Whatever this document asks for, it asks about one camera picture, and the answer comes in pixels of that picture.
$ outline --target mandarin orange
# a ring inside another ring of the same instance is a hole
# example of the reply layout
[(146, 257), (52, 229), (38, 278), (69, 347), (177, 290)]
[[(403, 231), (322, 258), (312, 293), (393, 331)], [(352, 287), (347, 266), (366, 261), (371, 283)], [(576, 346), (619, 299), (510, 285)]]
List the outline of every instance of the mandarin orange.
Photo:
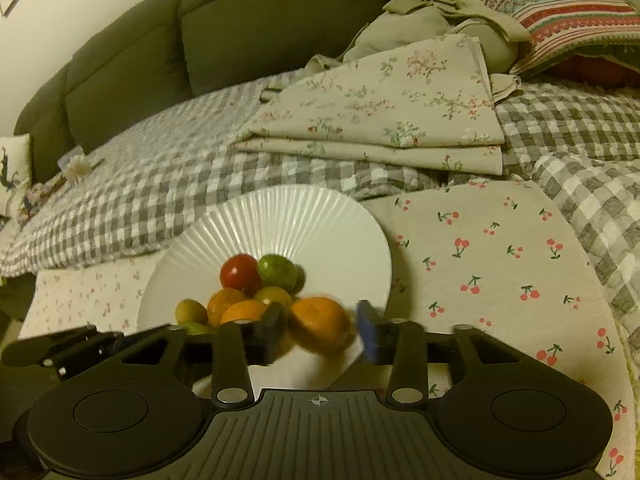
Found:
[(220, 324), (224, 324), (227, 321), (238, 321), (239, 319), (250, 319), (252, 321), (258, 321), (266, 310), (267, 305), (265, 305), (261, 301), (239, 301), (239, 303), (235, 303), (225, 310), (225, 313), (220, 319)]
[(305, 298), (291, 306), (291, 337), (310, 352), (330, 355), (344, 349), (352, 333), (349, 314), (329, 298)]
[(223, 288), (217, 291), (207, 304), (207, 319), (210, 326), (220, 324), (220, 319), (226, 310), (233, 304), (246, 300), (244, 292), (234, 288)]

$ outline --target white plate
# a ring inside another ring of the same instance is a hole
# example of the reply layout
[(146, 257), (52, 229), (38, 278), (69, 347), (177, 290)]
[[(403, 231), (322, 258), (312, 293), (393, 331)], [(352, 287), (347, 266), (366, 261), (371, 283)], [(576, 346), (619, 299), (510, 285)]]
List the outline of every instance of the white plate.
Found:
[[(275, 186), (216, 206), (176, 238), (146, 286), (138, 330), (175, 323), (175, 306), (185, 298), (206, 305), (221, 288), (220, 267), (238, 253), (255, 258), (282, 254), (302, 266), (306, 282), (301, 297), (329, 296), (352, 314), (358, 300), (386, 307), (391, 256), (373, 216), (334, 190)], [(359, 338), (332, 359), (295, 346), (268, 367), (250, 367), (254, 394), (263, 388), (326, 388), (361, 352)], [(206, 396), (207, 384), (202, 381), (196, 391)]]

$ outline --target white wall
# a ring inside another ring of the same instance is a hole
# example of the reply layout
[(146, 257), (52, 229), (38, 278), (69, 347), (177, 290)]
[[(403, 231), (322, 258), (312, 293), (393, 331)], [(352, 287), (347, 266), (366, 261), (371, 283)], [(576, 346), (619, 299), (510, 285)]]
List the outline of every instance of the white wall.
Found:
[(0, 17), (0, 136), (86, 40), (140, 1), (20, 0)]

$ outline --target backrest cushion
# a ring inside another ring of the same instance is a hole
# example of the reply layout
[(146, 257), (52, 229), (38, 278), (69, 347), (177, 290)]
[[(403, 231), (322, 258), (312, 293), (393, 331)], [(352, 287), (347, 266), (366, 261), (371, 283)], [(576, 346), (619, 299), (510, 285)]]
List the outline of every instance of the backrest cushion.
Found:
[(31, 136), (31, 181), (43, 184), (60, 172), (58, 159), (76, 142), (66, 120), (64, 87), (69, 65), (44, 83), (23, 108), (14, 136)]
[(193, 96), (180, 40), (179, 3), (144, 0), (73, 56), (66, 110), (71, 134), (85, 153)]
[(194, 94), (339, 56), (386, 0), (183, 0), (182, 41)]

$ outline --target green fruit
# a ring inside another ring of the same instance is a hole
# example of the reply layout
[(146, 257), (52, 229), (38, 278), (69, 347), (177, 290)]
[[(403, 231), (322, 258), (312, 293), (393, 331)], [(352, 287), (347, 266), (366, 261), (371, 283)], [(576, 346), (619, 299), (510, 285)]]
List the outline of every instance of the green fruit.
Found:
[(207, 309), (195, 300), (182, 300), (175, 307), (175, 322), (184, 324), (188, 321), (207, 324)]
[(296, 286), (298, 269), (279, 254), (266, 254), (258, 262), (258, 274), (263, 285), (279, 286), (290, 292)]
[(289, 293), (279, 286), (266, 286), (265, 288), (261, 288), (256, 292), (254, 300), (261, 301), (265, 305), (279, 303), (284, 308), (289, 308), (291, 303), (293, 303)]
[(185, 327), (189, 335), (211, 334), (213, 332), (211, 327), (203, 325), (202, 323), (196, 323), (195, 321), (180, 323), (180, 326)]

